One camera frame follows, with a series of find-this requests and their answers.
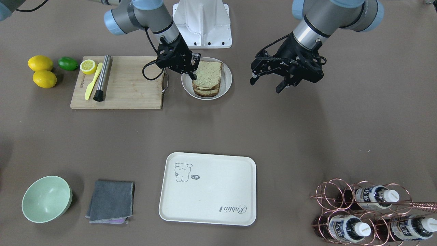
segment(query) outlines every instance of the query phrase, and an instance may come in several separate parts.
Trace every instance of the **plastic knife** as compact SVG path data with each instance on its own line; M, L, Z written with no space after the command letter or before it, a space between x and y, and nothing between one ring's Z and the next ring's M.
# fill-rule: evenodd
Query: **plastic knife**
M85 91L85 100L89 100L91 96L91 92L93 92L94 85L96 84L97 78L100 75L100 72L102 71L103 63L99 63L97 65L96 73L94 74L93 81L88 84L87 90Z

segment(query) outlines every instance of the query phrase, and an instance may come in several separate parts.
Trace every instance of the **plastic bottle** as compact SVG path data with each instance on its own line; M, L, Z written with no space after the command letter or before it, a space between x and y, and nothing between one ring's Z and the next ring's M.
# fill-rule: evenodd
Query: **plastic bottle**
M402 242L402 241L417 241L426 240L433 236L433 232L437 232L437 220L433 218L425 218L421 216L405 216L385 220L390 228L391 236L384 222L377 221L376 232L379 238L387 242Z
M314 227L314 231L319 237L344 243L360 242L371 233L370 226L353 215L337 215L332 217L329 222L325 216L322 216L320 220L317 218L313 222L313 225L316 224L326 224Z
M342 204L342 208L347 207L352 202L352 191L345 190L344 200L343 195L339 194L337 201ZM362 187L355 190L355 201L350 209L357 212L380 211L391 207L391 203L397 201L399 201L399 194L395 190L389 190L382 185Z

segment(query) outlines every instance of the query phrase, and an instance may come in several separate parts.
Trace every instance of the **bread slice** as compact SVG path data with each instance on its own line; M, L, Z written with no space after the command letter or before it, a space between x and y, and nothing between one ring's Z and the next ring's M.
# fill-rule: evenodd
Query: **bread slice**
M201 97L214 97L217 96L219 92L220 92L220 87L210 91L202 91L202 90L194 89L194 93L196 93Z
M206 91L204 94L214 94L220 90L220 80L222 77L222 63L200 61L196 71L197 80L192 83L194 92Z

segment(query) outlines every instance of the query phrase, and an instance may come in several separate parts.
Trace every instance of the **gray cloth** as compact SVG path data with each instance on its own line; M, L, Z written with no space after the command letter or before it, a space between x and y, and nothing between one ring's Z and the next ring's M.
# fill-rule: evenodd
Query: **gray cloth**
M133 182L96 181L85 217L90 223L123 223L132 216L133 189Z

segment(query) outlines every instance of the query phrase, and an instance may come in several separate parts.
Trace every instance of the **white tray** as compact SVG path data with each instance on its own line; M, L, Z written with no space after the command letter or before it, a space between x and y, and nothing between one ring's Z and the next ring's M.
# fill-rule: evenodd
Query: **white tray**
M241 156L170 154L159 214L166 221L251 225L257 217L255 162Z

